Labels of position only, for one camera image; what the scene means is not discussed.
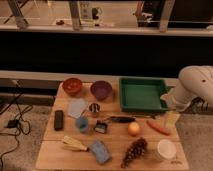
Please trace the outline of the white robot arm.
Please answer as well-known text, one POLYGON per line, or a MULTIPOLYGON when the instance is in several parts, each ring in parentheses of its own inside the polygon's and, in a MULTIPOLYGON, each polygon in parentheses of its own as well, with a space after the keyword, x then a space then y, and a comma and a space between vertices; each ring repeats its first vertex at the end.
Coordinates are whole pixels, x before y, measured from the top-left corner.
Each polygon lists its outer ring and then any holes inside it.
POLYGON ((213 108, 213 66, 187 66, 181 69, 175 87, 160 96, 170 111, 198 110, 198 104, 213 108))

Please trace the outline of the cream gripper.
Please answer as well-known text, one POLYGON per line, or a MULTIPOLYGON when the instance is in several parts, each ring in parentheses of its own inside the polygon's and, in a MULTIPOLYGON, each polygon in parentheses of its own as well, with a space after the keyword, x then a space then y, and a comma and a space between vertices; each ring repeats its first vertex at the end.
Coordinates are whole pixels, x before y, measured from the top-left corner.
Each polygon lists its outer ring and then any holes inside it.
POLYGON ((173 128, 180 117, 180 113, 176 111, 168 111, 165 115, 164 126, 167 129, 173 128))

